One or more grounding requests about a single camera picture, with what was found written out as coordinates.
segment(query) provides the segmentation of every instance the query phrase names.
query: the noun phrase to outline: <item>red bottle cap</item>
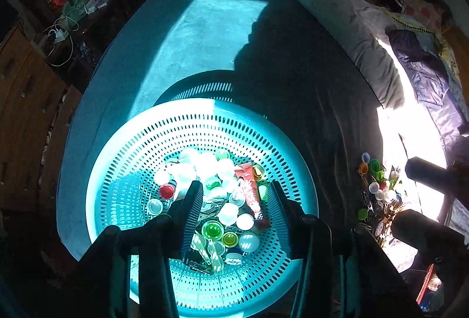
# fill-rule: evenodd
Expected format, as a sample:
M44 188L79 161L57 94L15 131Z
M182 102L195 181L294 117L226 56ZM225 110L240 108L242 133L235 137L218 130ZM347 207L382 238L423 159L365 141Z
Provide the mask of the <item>red bottle cap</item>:
M171 199L174 196L174 193L176 191L176 187L173 186L171 183L163 184L159 188L159 196L161 196L163 199Z

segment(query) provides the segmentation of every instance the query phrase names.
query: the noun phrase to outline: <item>red object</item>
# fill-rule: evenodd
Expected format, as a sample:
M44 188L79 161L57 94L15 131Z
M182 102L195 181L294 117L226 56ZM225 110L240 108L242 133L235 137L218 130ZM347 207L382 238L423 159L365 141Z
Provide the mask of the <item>red object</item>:
M424 294L427 290L428 283L430 282L430 277L433 274L433 265L434 264L431 264L427 270L427 275L425 276L424 283L422 284L420 292L417 296L417 305L420 305L420 303L422 302L422 298L424 297Z
M246 204L254 212L254 219L259 228L268 228L270 226L269 220L266 219L261 211L259 191L257 184L254 180L254 173L251 163L240 164L234 168L234 173L239 179L242 179L240 185L242 193L246 198Z
M174 193L176 192L176 186L172 183L166 183L163 184L159 188L159 196L161 196L163 199L171 199L174 196Z

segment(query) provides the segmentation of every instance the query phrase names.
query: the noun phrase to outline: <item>wooden cabinet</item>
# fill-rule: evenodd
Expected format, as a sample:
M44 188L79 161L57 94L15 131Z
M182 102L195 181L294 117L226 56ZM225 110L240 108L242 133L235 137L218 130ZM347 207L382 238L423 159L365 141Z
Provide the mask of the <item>wooden cabinet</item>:
M38 181L48 165L45 161L43 168L41 162L48 136L54 133L52 124L61 112L60 101L68 92L20 30L13 29L0 46L0 208L25 212L46 208L41 205ZM60 163L64 146L55 150ZM48 176L58 177L59 169L56 175L48 170Z

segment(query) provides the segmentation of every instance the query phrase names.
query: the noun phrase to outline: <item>wire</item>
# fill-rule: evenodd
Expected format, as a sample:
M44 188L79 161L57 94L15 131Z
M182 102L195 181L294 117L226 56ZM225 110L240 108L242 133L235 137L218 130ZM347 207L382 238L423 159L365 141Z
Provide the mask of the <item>wire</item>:
M72 22L74 22L76 25L77 25L77 28L75 29L70 29L70 30L67 30L64 26L62 26L61 24L57 23L58 21L62 20L62 19L70 19ZM51 66L53 67L61 67L62 65L66 64L71 58L72 58L72 55L73 55L73 39L72 39L72 35L70 34L70 32L73 32L73 31L78 31L80 29L80 25L78 24L78 22L76 22L74 19L72 19L71 17L69 16L61 16L59 18L57 18L54 23L52 24L52 26L50 27L47 27L46 29L44 29L43 33L46 32L47 30L49 30L49 32L47 33L47 36L50 36L52 32L56 33L58 30L57 30L57 26L59 26L60 28L64 29L65 31L69 31L69 36L70 36L70 43L72 45L72 49L71 49L71 52L70 52L70 56L67 60L65 60L62 64L60 65L55 65L55 64L52 64L52 63L49 63ZM55 44L54 44L54 47L52 48L52 50L49 52L49 54L46 56L46 57L49 57L51 55L51 53L54 51L55 49Z
M65 60L65 61L64 61L62 64L60 64L60 65L55 65L55 64L49 63L51 66L53 66L53 67L61 67L62 65L64 65L65 63L67 63L67 62L72 58L72 55L73 55L73 39L72 39L72 35L71 35L71 34L69 34L69 36L70 36L70 43L71 43L71 45L72 45L72 49L71 49L71 51L70 51L70 56L69 56L69 58L68 58L67 60Z

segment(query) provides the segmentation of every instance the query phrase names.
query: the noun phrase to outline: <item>patterned fabric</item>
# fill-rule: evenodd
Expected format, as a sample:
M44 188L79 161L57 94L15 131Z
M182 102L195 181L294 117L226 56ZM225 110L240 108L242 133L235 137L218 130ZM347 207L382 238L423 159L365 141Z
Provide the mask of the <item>patterned fabric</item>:
M426 28L437 34L441 32L441 16L443 11L436 5L424 0L401 0L402 13L409 15Z

